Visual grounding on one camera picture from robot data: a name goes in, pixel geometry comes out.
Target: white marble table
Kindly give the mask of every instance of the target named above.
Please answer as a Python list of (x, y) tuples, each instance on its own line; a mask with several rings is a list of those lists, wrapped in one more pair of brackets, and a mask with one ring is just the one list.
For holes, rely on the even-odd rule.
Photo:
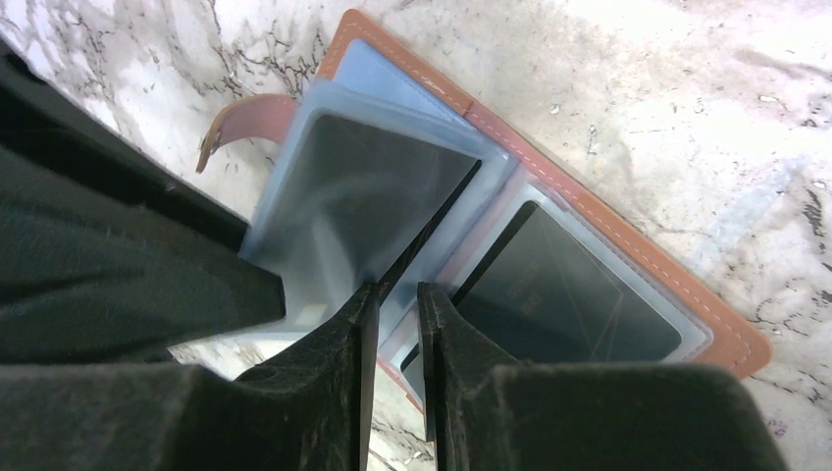
[[(246, 217), (276, 147), (233, 144), (196, 175), (201, 135), (240, 96), (299, 96), (343, 10), (360, 7), (555, 154), (765, 332), (774, 360), (745, 385), (794, 469), (832, 469), (828, 2), (0, 4), (0, 32), (40, 76)], [(236, 370), (260, 354), (233, 340), (184, 354), (216, 363), (205, 348), (236, 358), (223, 367)], [(403, 407), (391, 388), (377, 401), (388, 421)], [(418, 428), (414, 417), (397, 417), (395, 427)], [(417, 449), (379, 420), (389, 437), (374, 438), (380, 469), (430, 466), (426, 451), (404, 464)]]

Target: marble surface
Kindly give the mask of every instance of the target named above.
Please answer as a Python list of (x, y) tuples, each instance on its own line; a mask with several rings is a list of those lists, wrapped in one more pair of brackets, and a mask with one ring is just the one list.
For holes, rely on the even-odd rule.
[[(0, 0), (0, 33), (105, 126), (248, 217), (276, 146), (230, 145), (197, 175), (199, 139), (238, 97), (300, 98), (350, 7), (766, 333), (774, 360), (744, 384), (794, 469), (832, 468), (832, 4)], [(179, 354), (233, 376), (263, 348), (226, 339)], [(374, 466), (430, 469), (430, 447), (408, 436), (421, 420), (377, 377)]]

